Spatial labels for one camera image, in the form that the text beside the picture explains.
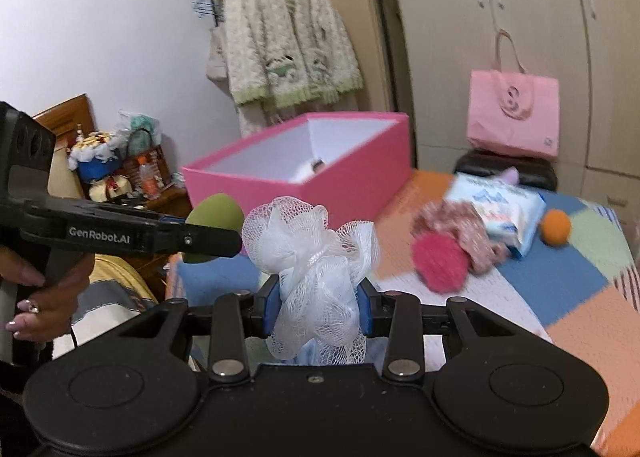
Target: open box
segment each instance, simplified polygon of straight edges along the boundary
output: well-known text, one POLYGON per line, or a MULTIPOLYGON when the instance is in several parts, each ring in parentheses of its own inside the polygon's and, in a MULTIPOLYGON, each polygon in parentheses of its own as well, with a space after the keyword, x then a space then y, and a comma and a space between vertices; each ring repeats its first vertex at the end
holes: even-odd
POLYGON ((411 177, 409 120, 400 113, 310 113, 263 130, 183 170, 191 203, 227 193, 245 214, 278 196, 329 212, 338 228, 373 220, 411 177), (292 182, 300 166, 324 169, 292 182))

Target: wicker basket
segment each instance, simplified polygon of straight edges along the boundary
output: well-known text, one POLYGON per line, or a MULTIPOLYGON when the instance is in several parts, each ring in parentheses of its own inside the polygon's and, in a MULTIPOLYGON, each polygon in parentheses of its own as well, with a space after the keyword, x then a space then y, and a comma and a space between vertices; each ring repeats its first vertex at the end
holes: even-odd
POLYGON ((149 136, 149 145, 153 145, 153 137, 151 132, 146 129, 136 129, 131 132, 129 136, 129 141, 127 142, 127 148, 125 151, 125 159, 123 162, 123 169, 127 179, 131 183, 131 186, 135 190, 140 190, 140 163, 138 162, 138 158, 140 156, 145 156, 148 164, 153 168, 154 174, 158 182, 162 181, 160 185, 160 190, 162 190, 166 185, 171 182, 171 173, 169 172, 169 168, 166 165, 166 160, 164 158, 164 154, 162 153, 162 147, 158 145, 157 147, 152 147, 138 154, 136 156, 131 156, 129 153, 129 145, 131 143, 131 138, 133 138, 136 134, 147 134, 149 136))

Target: tissue package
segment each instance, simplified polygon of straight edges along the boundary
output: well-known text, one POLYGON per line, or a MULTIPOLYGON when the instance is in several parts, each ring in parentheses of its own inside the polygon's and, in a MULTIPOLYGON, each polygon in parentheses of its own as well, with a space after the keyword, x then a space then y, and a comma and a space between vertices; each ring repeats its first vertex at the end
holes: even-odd
POLYGON ((506 244, 516 258, 529 251, 545 212, 538 192, 467 174, 457 174, 445 199, 473 203, 489 238, 506 244))

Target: fingernail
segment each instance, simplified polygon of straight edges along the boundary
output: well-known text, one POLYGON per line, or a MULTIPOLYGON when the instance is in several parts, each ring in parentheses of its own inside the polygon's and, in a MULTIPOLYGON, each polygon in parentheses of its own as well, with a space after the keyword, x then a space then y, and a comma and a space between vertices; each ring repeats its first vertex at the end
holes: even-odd
POLYGON ((38 304, 36 303, 35 300, 32 300, 32 299, 22 300, 21 302, 18 302, 18 304, 15 307, 17 307, 18 309, 24 312, 32 312, 35 314, 40 312, 40 309, 38 308, 38 304))
POLYGON ((27 324, 24 321, 24 318, 18 318, 18 320, 11 320, 11 322, 9 322, 7 325, 4 326, 4 328, 7 329, 7 331, 11 331, 11 332, 17 332, 20 329, 24 329, 25 327, 27 327, 27 324))
POLYGON ((44 275, 32 265, 24 265, 20 274, 22 283, 27 285, 44 285, 44 275))

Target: orange ball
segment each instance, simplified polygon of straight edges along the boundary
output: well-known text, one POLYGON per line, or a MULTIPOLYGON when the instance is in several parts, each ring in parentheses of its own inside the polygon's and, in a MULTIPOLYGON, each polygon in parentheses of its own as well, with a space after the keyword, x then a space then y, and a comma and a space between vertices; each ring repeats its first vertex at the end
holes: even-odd
POLYGON ((571 235, 571 219, 562 210, 549 210, 540 223, 540 237, 548 246, 564 246, 571 235))

